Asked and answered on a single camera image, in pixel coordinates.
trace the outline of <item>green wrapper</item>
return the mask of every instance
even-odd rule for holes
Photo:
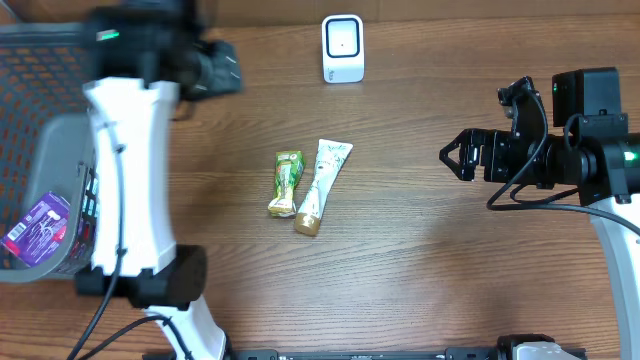
[[[269,203],[271,215],[288,217],[296,214],[293,189],[300,181],[304,165],[301,151],[276,153],[276,189],[273,192],[274,199]]]

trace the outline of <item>purple package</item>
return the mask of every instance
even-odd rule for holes
[[[69,203],[48,192],[2,239],[2,245],[29,267],[49,259],[64,240]]]

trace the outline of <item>tube cap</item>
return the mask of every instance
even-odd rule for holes
[[[293,227],[303,234],[316,236],[320,228],[320,219],[313,215],[298,213]]]

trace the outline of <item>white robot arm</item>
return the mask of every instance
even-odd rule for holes
[[[91,265],[75,283],[79,294],[105,301],[69,359],[111,296],[127,297],[158,319],[178,359],[221,360],[228,350],[202,296],[205,250],[176,244],[168,213],[167,151],[177,104],[242,88],[233,47],[201,41],[195,18],[193,0],[134,0],[97,8],[84,25],[94,79],[84,92],[101,211]]]
[[[101,178],[98,191],[104,199],[92,268],[101,268],[104,276],[110,276],[115,269],[120,221],[118,192],[122,188],[127,209],[122,219],[123,247],[127,253],[120,276],[137,278],[145,272],[157,276],[176,260],[176,241],[168,214],[167,150],[170,123],[180,95],[178,84],[158,81],[145,89],[142,79],[112,77],[88,84],[85,94],[95,109],[91,123]],[[122,187],[117,181],[109,127],[114,130],[117,143],[124,147],[119,155],[124,173]],[[204,265],[196,270],[206,272]],[[215,324],[204,297],[192,301],[187,310],[149,306],[145,313],[171,318],[194,359],[222,359],[225,333]],[[158,321],[178,358],[184,359],[175,334],[162,323]]]
[[[591,206],[640,225],[640,194],[630,204],[618,204],[613,197]],[[591,216],[609,269],[613,303],[620,334],[620,358],[640,360],[640,237],[628,228]]]
[[[523,77],[498,89],[498,100],[512,120],[511,131],[466,129],[440,152],[440,160],[463,181],[473,181],[484,166],[484,180],[504,183],[487,202],[494,211],[560,210],[591,216],[604,249],[620,332],[621,358],[640,360],[640,134],[630,134],[621,110],[615,68],[584,69],[552,80],[553,125],[533,80]],[[449,153],[459,149],[459,161]],[[512,185],[514,204],[495,201]],[[551,189],[575,185],[537,201],[517,199],[526,186]],[[580,205],[556,201],[579,194]],[[565,359],[568,354],[542,336],[499,339],[500,351],[513,359]]]

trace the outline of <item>wooden table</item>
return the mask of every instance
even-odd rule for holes
[[[639,131],[639,34],[636,15],[368,24],[364,82],[329,86],[319,26],[216,31],[237,46],[247,89],[175,123],[169,183],[176,237],[207,248],[206,298],[234,346],[427,350],[542,332],[617,357],[588,218],[489,212],[498,185],[460,182],[437,155],[464,128],[510,127],[496,88],[530,75],[550,110],[551,76],[583,67],[619,68]],[[310,238],[266,207],[275,152],[302,150],[312,164],[320,138],[355,147]],[[309,165],[299,200],[311,178]],[[64,358],[99,303],[70,282],[0,293],[7,359]],[[140,316],[113,301],[87,347]],[[167,348],[145,325],[99,358]]]

